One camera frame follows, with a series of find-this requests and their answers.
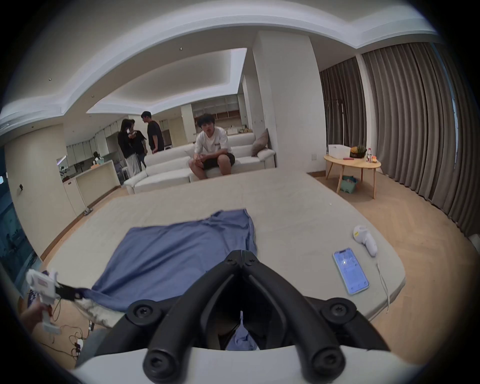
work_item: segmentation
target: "wooden round table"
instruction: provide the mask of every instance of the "wooden round table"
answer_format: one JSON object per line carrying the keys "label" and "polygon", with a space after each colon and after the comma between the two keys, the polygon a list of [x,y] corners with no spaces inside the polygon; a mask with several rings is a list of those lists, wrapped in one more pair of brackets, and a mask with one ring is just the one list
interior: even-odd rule
{"label": "wooden round table", "polygon": [[345,169],[345,167],[353,167],[353,168],[361,168],[361,181],[363,181],[363,170],[373,169],[373,198],[375,199],[377,197],[377,168],[380,168],[382,166],[382,163],[380,163],[380,161],[377,161],[376,163],[369,163],[365,158],[344,160],[344,159],[336,159],[334,157],[331,157],[330,155],[325,155],[324,159],[331,163],[327,173],[327,177],[326,177],[327,179],[328,179],[328,175],[330,175],[330,171],[332,170],[332,166],[334,163],[342,166],[342,170],[340,171],[340,177],[338,178],[338,186],[336,188],[337,194],[340,193],[340,185],[342,184],[343,170]]}

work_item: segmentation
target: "basket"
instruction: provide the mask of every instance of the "basket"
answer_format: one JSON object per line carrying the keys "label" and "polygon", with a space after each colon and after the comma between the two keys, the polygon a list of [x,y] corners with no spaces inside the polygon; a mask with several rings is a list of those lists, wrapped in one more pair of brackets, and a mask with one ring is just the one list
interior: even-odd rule
{"label": "basket", "polygon": [[355,159],[363,159],[366,153],[367,153],[367,150],[364,150],[363,152],[357,152],[357,153],[350,152],[350,157],[353,157]]}
{"label": "basket", "polygon": [[340,184],[340,190],[346,193],[353,193],[355,190],[355,186],[359,181],[354,178],[353,176],[344,176],[342,177],[342,183]]}

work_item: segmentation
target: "phone screen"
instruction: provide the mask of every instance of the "phone screen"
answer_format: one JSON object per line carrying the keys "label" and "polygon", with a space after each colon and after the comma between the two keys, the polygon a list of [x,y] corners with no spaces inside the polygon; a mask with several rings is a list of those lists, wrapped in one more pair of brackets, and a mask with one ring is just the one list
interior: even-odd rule
{"label": "phone screen", "polygon": [[333,258],[350,295],[368,288],[367,277],[351,248],[335,252]]}

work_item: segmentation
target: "black shorts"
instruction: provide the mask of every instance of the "black shorts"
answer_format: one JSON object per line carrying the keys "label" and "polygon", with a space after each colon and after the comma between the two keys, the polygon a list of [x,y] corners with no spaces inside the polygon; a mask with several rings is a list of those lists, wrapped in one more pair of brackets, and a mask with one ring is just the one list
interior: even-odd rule
{"label": "black shorts", "polygon": [[[230,159],[230,165],[235,164],[235,156],[231,153],[227,153],[228,158]],[[207,159],[204,161],[204,170],[218,167],[218,157],[216,159]]]}

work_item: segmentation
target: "kitchen counter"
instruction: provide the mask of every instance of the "kitchen counter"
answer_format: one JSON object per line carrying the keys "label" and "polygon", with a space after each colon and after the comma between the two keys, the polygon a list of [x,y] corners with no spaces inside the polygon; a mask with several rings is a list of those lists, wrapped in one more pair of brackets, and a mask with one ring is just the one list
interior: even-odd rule
{"label": "kitchen counter", "polygon": [[75,212],[83,211],[120,186],[113,161],[82,172],[63,183]]}

